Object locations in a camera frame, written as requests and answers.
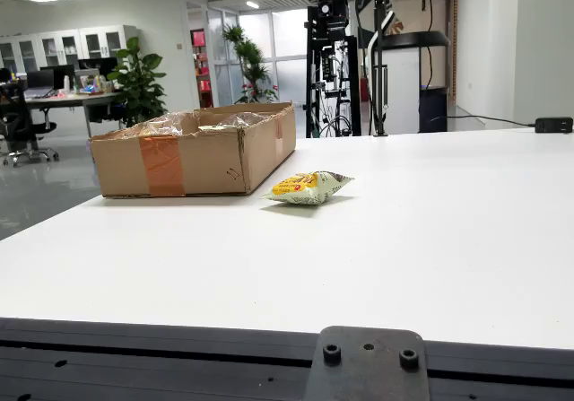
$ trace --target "white cabinet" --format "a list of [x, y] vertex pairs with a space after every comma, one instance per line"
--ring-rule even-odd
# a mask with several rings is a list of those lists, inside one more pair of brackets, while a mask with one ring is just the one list
[[80, 29], [84, 58], [115, 57], [133, 36], [137, 36], [137, 29], [132, 26]]
[[84, 58], [80, 31], [53, 31], [36, 35], [40, 66], [74, 65]]
[[34, 35], [0, 39], [0, 67], [14, 74], [39, 70], [39, 52]]

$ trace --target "cabinet door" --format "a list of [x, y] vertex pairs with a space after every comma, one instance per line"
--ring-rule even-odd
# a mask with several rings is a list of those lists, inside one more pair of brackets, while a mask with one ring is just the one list
[[79, 69], [78, 60], [83, 58], [80, 33], [78, 31], [67, 31], [62, 32], [60, 37], [62, 40], [64, 65], [74, 65], [76, 69]]
[[62, 65], [62, 45], [61, 40], [55, 33], [39, 35], [39, 50], [43, 60], [42, 65], [58, 66]]
[[82, 49], [84, 58], [105, 57], [105, 39], [100, 29], [81, 29]]
[[42, 66], [74, 65], [83, 58], [79, 31], [55, 31], [38, 35]]
[[18, 73], [18, 65], [16, 65], [16, 53], [12, 42], [7, 39], [0, 39], [0, 57], [2, 58], [3, 67], [9, 69], [13, 74]]
[[126, 37], [121, 28], [106, 29], [103, 35], [108, 47], [106, 51], [107, 57], [116, 57], [120, 49], [126, 48]]
[[21, 74], [27, 74], [28, 72], [38, 71], [38, 56], [34, 47], [35, 37], [18, 38], [16, 40], [16, 44], [17, 49], [20, 51], [20, 67], [23, 68], [23, 70], [20, 70], [19, 72]]

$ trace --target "white tabletop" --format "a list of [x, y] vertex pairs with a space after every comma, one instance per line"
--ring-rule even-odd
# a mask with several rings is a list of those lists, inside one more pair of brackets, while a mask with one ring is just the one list
[[[0, 316], [574, 348], [574, 135], [297, 142], [252, 196], [79, 205], [0, 243]], [[320, 207], [259, 199], [296, 172]]]

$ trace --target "window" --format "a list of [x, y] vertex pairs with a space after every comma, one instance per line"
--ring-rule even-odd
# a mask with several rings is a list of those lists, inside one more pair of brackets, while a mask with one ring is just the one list
[[269, 14], [241, 15], [239, 24], [253, 42], [263, 51], [263, 57], [272, 57], [271, 33], [269, 30]]
[[[241, 74], [233, 46], [225, 47], [222, 24], [236, 25], [238, 17], [233, 13], [216, 10], [209, 10], [207, 16], [214, 58], [215, 83], [212, 82], [212, 86], [219, 106], [230, 105], [241, 97], [242, 85], [246, 81]], [[295, 104], [298, 137], [305, 136], [302, 105], [305, 102], [307, 67], [306, 20], [306, 9], [277, 13], [253, 12], [239, 17], [239, 24], [247, 37], [261, 48], [265, 58], [269, 82], [263, 83], [262, 87], [271, 89], [277, 84], [279, 101], [293, 101]]]
[[306, 9], [295, 9], [281, 13], [271, 13], [275, 29], [275, 55], [297, 56], [307, 54], [307, 29], [303, 26], [307, 20]]

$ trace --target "open cardboard box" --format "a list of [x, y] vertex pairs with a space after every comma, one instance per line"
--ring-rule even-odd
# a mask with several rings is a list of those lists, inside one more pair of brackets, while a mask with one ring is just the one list
[[[240, 112], [267, 118], [253, 126], [200, 130]], [[145, 123], [91, 139], [108, 197], [251, 193], [295, 149], [291, 103], [252, 103], [181, 113], [182, 135], [140, 135]]]

